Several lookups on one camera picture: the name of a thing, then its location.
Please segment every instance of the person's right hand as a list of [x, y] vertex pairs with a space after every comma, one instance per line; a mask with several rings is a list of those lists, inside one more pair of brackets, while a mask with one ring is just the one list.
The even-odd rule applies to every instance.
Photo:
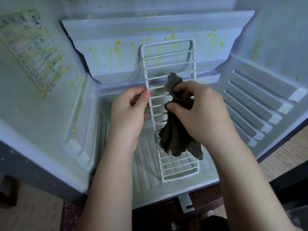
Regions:
[[174, 92], [184, 91], [183, 96], [195, 100], [191, 110], [187, 110], [177, 103], [168, 103], [167, 109], [173, 112], [184, 125], [187, 132], [206, 148], [213, 144], [220, 144], [225, 133], [236, 133], [229, 117], [222, 96], [209, 86], [187, 81], [176, 85]]

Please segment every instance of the person's left arm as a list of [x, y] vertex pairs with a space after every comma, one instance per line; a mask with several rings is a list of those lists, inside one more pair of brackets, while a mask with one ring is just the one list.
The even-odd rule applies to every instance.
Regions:
[[132, 229], [133, 153], [149, 117], [144, 113], [149, 97], [145, 87], [136, 87], [114, 100], [106, 148], [77, 230]]

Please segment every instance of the floor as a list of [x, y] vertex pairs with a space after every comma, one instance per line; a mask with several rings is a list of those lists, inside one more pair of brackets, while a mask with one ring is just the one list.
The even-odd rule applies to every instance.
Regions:
[[[260, 163], [268, 181], [308, 160], [308, 126]], [[0, 231], [60, 230], [63, 200], [44, 191], [22, 184], [17, 206], [0, 209]], [[227, 217], [224, 206], [214, 215]]]

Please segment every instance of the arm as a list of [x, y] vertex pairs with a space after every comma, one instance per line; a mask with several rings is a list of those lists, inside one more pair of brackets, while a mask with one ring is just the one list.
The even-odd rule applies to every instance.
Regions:
[[176, 103], [167, 108], [212, 156], [230, 229], [294, 230], [255, 157], [237, 134], [221, 95], [194, 81], [180, 83], [173, 90], [185, 90], [183, 95], [195, 97], [191, 110]]
[[149, 117], [144, 114], [149, 97], [145, 88], [139, 87], [114, 100], [106, 148], [77, 230], [132, 229], [133, 153], [144, 118]]

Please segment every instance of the sticker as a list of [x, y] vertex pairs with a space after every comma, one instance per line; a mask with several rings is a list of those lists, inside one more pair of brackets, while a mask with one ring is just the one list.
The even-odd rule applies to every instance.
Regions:
[[40, 90], [51, 91], [64, 63], [37, 12], [0, 16], [0, 38]]

